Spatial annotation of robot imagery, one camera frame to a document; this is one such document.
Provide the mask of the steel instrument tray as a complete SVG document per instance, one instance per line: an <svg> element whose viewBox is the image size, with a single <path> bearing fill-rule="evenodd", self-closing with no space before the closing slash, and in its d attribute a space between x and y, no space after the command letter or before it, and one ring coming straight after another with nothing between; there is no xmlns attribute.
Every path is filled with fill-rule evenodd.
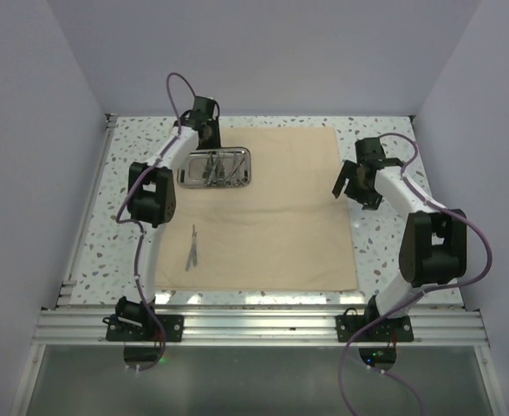
<svg viewBox="0 0 509 416"><path fill-rule="evenodd" d="M245 147L237 146L198 150L190 153L179 167L177 185L184 189L245 187L226 187L224 185L224 176L231 167L234 153L247 154L251 174L250 184L252 179L251 152Z"/></svg>

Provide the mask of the beige cloth wrap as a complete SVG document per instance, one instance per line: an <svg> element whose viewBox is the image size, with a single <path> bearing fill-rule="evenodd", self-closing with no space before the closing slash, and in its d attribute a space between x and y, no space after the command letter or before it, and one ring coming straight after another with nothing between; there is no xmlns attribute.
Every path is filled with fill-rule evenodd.
<svg viewBox="0 0 509 416"><path fill-rule="evenodd" d="M340 172L330 127L243 127L226 146L251 152L242 188L178 188L156 266L169 290L343 291L357 286L349 209L331 191ZM198 265L186 271L193 225Z"/></svg>

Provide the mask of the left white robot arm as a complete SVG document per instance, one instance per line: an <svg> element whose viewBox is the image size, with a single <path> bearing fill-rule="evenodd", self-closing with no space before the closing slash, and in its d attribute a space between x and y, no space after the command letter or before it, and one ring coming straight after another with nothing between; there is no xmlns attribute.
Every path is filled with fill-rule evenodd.
<svg viewBox="0 0 509 416"><path fill-rule="evenodd" d="M155 300L155 255L161 237L176 211L174 176L190 153L221 147L220 105L212 97L196 96L193 107L174 122L168 139L144 162L134 162L128 171L128 191L122 207L128 221L140 227L134 257L134 302Z"/></svg>

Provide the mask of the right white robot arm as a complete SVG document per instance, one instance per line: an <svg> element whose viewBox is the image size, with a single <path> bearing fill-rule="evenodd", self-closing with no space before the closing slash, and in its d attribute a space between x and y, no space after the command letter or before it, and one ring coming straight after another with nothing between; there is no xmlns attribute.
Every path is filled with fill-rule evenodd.
<svg viewBox="0 0 509 416"><path fill-rule="evenodd" d="M335 198L344 194L366 211L375 211L387 201L404 222L399 272L386 289L372 296L362 320L366 336L377 341L393 331L393 319L408 314L414 296L439 289L467 270L464 212L448 210L408 175L408 166L419 154L413 140L395 135L413 148L404 162L386 154L382 144L386 136L358 140L356 159L343 162L331 191Z"/></svg>

